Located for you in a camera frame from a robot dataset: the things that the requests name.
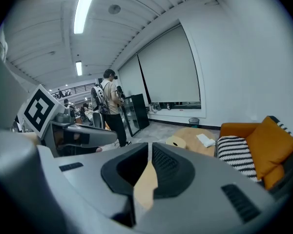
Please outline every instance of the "white corrugated ceiling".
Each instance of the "white corrugated ceiling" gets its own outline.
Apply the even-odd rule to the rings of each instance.
[[[7,61],[47,89],[101,77],[140,31],[186,1],[93,0],[80,35],[73,33],[78,0],[23,1],[5,21]],[[113,4],[121,7],[118,14],[109,13]],[[75,69],[79,60],[81,77]]]

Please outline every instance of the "trash can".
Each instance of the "trash can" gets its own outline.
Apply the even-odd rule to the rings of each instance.
[[[191,119],[189,119],[189,124],[191,125],[191,127],[199,128],[200,119],[198,119],[198,118],[191,118]]]

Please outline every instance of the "roller blind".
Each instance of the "roller blind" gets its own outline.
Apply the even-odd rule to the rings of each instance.
[[[143,84],[138,57],[135,56],[119,70],[122,89],[125,96],[143,94],[145,105],[148,106],[147,94]]]
[[[197,72],[182,26],[152,42],[138,56],[152,102],[200,101]]]

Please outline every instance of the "coffee table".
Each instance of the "coffee table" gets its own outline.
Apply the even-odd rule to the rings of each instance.
[[[215,136],[210,131],[206,129],[192,127],[182,128],[174,133],[174,136],[177,136],[186,142],[186,149],[196,153],[214,157],[215,146],[205,147],[202,142],[200,142],[199,139],[196,137],[200,134],[205,134],[208,138],[215,140]]]

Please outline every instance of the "railing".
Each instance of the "railing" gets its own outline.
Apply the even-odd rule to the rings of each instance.
[[[58,92],[52,93],[51,95],[55,99],[61,99],[63,97],[67,97],[67,96],[71,96],[71,95],[74,95],[74,94],[79,94],[79,93],[83,93],[83,92],[86,92],[86,91],[90,91],[91,88],[94,87],[94,84],[95,83],[90,83],[90,84],[85,84],[85,85],[78,86],[78,87],[59,90]]]

